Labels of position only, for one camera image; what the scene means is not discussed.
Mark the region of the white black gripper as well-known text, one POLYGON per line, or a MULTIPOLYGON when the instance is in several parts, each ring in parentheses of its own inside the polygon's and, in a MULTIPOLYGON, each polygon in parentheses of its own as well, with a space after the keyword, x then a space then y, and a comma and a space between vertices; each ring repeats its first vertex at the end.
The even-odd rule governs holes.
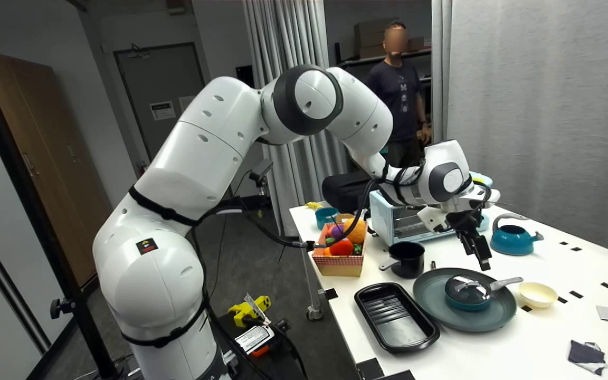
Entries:
MULTIPOLYGON (((485 183, 473 183, 454 199, 441 206, 427 206, 418 212, 421 225, 435 235, 456 233, 461 221, 472 221, 473 226, 482 225, 482 212, 493 207, 500 199, 500 192, 485 183)), ((466 256, 475 256, 482 270, 491 270, 491 246, 485 236, 479 236, 478 231, 462 231, 459 238, 466 256)))

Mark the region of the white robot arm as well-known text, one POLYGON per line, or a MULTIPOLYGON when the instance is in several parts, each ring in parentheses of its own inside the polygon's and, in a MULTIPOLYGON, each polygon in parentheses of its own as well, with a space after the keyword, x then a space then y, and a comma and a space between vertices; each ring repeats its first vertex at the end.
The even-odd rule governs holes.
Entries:
POLYGON ((454 140, 415 168, 383 157, 393 112, 342 68, 294 66, 253 88, 213 79, 93 238, 99 289, 145 380, 229 380, 205 292, 205 267, 188 240, 213 213, 253 144, 285 146, 330 133, 397 206, 434 212, 482 269, 491 246, 482 212, 499 200, 454 140))

